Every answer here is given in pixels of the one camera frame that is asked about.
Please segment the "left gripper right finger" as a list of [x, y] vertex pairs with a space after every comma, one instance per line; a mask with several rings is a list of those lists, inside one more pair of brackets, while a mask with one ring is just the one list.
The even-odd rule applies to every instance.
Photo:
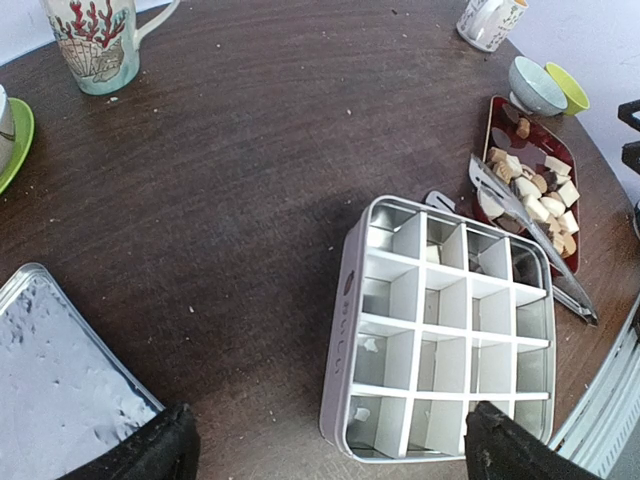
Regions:
[[466, 417], [465, 458], [470, 479], [594, 479], [550, 450], [488, 401]]

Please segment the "bunny print tin lid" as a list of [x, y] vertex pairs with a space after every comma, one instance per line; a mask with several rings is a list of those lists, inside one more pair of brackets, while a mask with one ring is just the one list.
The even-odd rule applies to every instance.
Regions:
[[2, 286], [2, 478], [62, 477], [163, 408], [44, 266], [25, 264]]

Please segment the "white divided tin box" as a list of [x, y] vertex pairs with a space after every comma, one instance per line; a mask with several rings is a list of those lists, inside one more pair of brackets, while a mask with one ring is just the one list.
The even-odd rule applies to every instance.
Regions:
[[320, 432], [363, 463], [459, 460], [466, 418], [488, 401], [548, 442], [555, 334], [537, 244], [378, 197], [343, 244]]

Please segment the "metal tongs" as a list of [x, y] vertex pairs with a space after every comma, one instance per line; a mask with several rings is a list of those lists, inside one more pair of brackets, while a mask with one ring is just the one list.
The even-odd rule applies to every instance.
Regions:
[[549, 262], [564, 278], [566, 287], [553, 285], [554, 298], [581, 317], [588, 325], [598, 326], [599, 317], [588, 293], [565, 260], [554, 248], [543, 229], [529, 216], [524, 205], [499, 177], [475, 154], [469, 161], [469, 177], [478, 191], [488, 195], [524, 228], [545, 252]]

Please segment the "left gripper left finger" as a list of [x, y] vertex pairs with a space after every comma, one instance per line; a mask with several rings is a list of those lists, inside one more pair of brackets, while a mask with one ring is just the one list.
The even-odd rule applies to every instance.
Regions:
[[190, 406], [163, 410], [117, 447], [66, 479], [194, 479], [201, 440]]

